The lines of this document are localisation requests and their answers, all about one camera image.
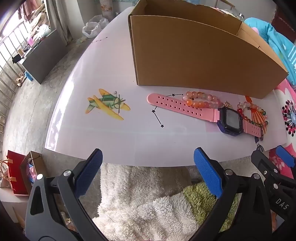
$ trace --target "pink watch strap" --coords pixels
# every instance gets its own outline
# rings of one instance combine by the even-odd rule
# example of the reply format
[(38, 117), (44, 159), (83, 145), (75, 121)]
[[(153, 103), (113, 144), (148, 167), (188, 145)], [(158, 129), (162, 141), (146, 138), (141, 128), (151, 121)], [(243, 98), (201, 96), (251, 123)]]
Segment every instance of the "pink watch strap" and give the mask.
[(171, 98), (170, 96), (152, 93), (147, 96), (147, 101), (151, 105), (189, 115), (201, 120), (210, 122), (217, 122), (220, 120), (220, 111), (217, 109), (195, 108), (184, 104), (182, 100)]
[(261, 128), (258, 126), (255, 126), (251, 124), (250, 122), (247, 122), (246, 120), (242, 121), (242, 126), (244, 129), (244, 132), (247, 134), (250, 134), (255, 137), (261, 137)]

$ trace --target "watch face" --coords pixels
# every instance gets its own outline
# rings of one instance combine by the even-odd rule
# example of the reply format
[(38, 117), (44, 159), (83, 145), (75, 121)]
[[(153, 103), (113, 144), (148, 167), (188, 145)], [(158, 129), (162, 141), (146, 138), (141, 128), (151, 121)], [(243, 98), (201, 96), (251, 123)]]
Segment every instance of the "watch face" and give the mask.
[(220, 120), (217, 124), (223, 133), (237, 136), (243, 132), (243, 119), (237, 111), (227, 107), (218, 110), (220, 110)]
[(233, 110), (226, 110), (226, 125), (239, 129), (239, 113)]

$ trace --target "airplane sticker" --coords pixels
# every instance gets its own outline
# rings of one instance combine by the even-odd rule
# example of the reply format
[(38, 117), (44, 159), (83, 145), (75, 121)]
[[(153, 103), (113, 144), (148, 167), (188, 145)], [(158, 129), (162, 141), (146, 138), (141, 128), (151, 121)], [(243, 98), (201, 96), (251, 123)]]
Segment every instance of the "airplane sticker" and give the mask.
[(86, 109), (85, 113), (90, 113), (93, 108), (96, 107), (99, 110), (104, 111), (111, 117), (123, 121), (123, 118), (119, 115), (120, 110), (131, 110), (130, 107), (126, 103), (124, 103), (125, 99), (121, 99), (120, 95), (118, 95), (117, 97), (117, 92), (115, 92), (116, 96), (111, 95), (109, 92), (103, 89), (99, 89), (99, 92), (102, 98), (97, 98), (95, 95), (93, 96), (93, 98), (87, 98), (89, 101), (89, 106)]

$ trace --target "beaded bracelet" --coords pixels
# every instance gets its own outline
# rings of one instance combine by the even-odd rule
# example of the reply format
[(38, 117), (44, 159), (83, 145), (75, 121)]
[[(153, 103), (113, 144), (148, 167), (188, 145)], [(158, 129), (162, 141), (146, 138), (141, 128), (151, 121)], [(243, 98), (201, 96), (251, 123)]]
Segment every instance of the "beaded bracelet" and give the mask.
[[(208, 102), (208, 101), (197, 101), (194, 99), (204, 99), (208, 101), (213, 101)], [(203, 92), (186, 92), (186, 94), (182, 97), (182, 100), (186, 102), (188, 106), (193, 106), (193, 107), (199, 107), (199, 108), (211, 108), (211, 109), (218, 109), (222, 107), (221, 101), (218, 99), (217, 96), (215, 95), (208, 95)]]
[[(258, 112), (260, 112), (264, 118), (265, 118), (265, 122), (263, 123), (257, 123), (257, 122), (254, 122), (252, 120), (250, 120), (247, 116), (245, 116), (243, 113), (244, 113), (244, 109), (247, 108), (248, 110), (256, 110)], [(268, 125), (268, 121), (267, 121), (267, 115), (266, 115), (266, 111), (263, 110), (261, 107), (253, 104), (253, 103), (250, 103), (250, 102), (247, 102), (245, 101), (244, 103), (239, 103), (237, 105), (237, 112), (240, 113), (240, 115), (242, 116), (242, 118), (248, 122), (250, 122), (251, 124), (255, 125), (255, 126), (258, 126), (258, 127), (264, 127), (264, 126), (267, 126)]]

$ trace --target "watch screen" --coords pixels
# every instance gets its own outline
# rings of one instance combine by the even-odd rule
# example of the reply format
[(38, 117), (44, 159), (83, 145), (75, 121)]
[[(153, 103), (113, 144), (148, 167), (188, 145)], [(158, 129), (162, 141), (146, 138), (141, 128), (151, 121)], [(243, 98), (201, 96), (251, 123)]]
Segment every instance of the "watch screen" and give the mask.
[(232, 110), (226, 110), (226, 125), (239, 129), (239, 114)]

